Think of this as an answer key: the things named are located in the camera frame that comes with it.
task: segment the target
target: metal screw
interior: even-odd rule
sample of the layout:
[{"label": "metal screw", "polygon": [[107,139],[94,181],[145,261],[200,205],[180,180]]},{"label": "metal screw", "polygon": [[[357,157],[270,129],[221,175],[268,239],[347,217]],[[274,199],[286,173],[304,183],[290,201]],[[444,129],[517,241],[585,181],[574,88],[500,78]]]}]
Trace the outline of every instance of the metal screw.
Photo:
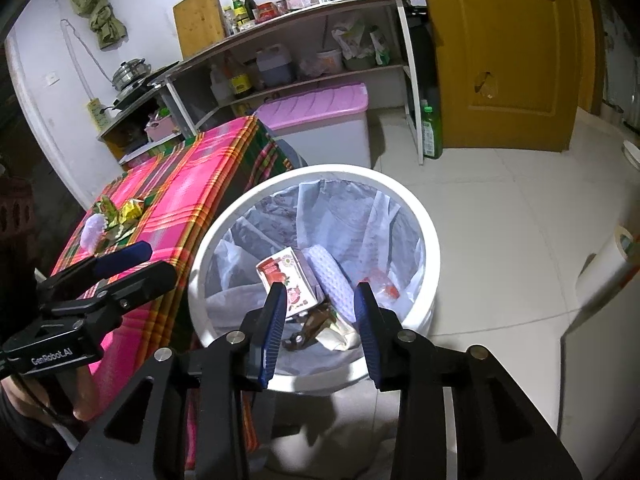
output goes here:
[{"label": "metal screw", "polygon": [[154,357],[156,358],[156,361],[162,362],[171,357],[171,354],[171,349],[165,346],[164,348],[159,348],[158,350],[156,350],[154,352]]},{"label": "metal screw", "polygon": [[398,339],[403,343],[412,343],[415,341],[415,332],[407,328],[403,328],[398,332]]},{"label": "metal screw", "polygon": [[489,351],[482,345],[473,345],[469,349],[469,353],[471,354],[471,357],[475,357],[480,361],[489,357]]},{"label": "metal screw", "polygon": [[244,332],[233,330],[233,332],[229,332],[226,335],[226,340],[229,341],[232,345],[241,343],[242,341],[244,341]]}]

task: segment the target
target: wooden cutting board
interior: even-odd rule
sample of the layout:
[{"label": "wooden cutting board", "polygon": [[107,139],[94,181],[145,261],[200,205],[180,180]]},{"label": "wooden cutting board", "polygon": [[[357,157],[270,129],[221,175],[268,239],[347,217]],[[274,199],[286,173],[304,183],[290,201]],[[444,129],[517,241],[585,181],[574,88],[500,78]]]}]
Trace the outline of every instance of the wooden cutting board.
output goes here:
[{"label": "wooden cutting board", "polygon": [[183,0],[174,7],[174,19],[183,59],[226,36],[219,0]]}]

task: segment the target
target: blue gripper pad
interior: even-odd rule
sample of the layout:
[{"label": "blue gripper pad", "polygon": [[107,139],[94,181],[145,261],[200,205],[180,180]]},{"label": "blue gripper pad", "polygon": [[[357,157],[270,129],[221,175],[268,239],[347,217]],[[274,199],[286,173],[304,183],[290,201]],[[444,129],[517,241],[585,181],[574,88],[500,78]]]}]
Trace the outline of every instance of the blue gripper pad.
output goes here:
[{"label": "blue gripper pad", "polygon": [[356,314],[356,327],[362,342],[362,351],[367,362],[369,377],[380,389],[382,382],[382,364],[380,348],[380,329],[383,329],[382,316],[376,298],[367,282],[361,282],[353,293],[353,309]]},{"label": "blue gripper pad", "polygon": [[108,280],[132,267],[148,262],[153,250],[147,242],[136,242],[119,251],[100,256],[95,263],[94,276],[99,280]]},{"label": "blue gripper pad", "polygon": [[[286,315],[287,289],[282,283],[273,283],[256,323],[249,348],[251,368],[257,365],[255,361],[259,357],[255,379],[263,388],[267,387],[275,373]],[[253,373],[248,370],[248,377],[251,375]]]}]

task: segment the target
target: storage bin lid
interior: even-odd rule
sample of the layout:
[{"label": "storage bin lid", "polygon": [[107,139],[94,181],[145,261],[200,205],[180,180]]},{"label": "storage bin lid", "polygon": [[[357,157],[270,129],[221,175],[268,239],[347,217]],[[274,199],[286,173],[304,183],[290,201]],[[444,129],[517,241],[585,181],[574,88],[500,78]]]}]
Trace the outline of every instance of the storage bin lid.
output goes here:
[{"label": "storage bin lid", "polygon": [[257,117],[272,130],[322,121],[367,110],[369,94],[364,83],[322,88],[263,104]]}]

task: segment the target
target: plastic bag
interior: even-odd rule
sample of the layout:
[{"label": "plastic bag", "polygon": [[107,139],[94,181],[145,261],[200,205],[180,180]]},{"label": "plastic bag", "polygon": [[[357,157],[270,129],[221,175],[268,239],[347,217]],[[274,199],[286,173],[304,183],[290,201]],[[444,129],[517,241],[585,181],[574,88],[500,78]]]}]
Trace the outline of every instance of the plastic bag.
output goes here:
[{"label": "plastic bag", "polygon": [[298,67],[302,75],[311,78],[320,77],[326,70],[324,61],[318,59],[318,56],[301,59]]},{"label": "plastic bag", "polygon": [[[214,250],[205,286],[207,315],[222,335],[236,330],[244,315],[260,308],[266,292],[255,266],[284,247],[321,245],[336,260],[352,287],[380,269],[398,289],[388,306],[402,321],[420,289],[424,242],[417,220],[384,193],[348,180],[316,180],[263,198],[223,235]],[[282,338],[301,329],[285,324]],[[280,352],[276,372],[309,375],[343,366],[362,348],[330,351],[314,344]]]},{"label": "plastic bag", "polygon": [[375,54],[369,27],[357,12],[347,14],[343,22],[335,25],[331,35],[340,45],[344,59],[362,58]]},{"label": "plastic bag", "polygon": [[373,42],[373,48],[376,49],[376,64],[380,66],[387,66],[391,62],[391,51],[386,44],[386,39],[382,31],[377,27],[371,27],[371,41]]}]

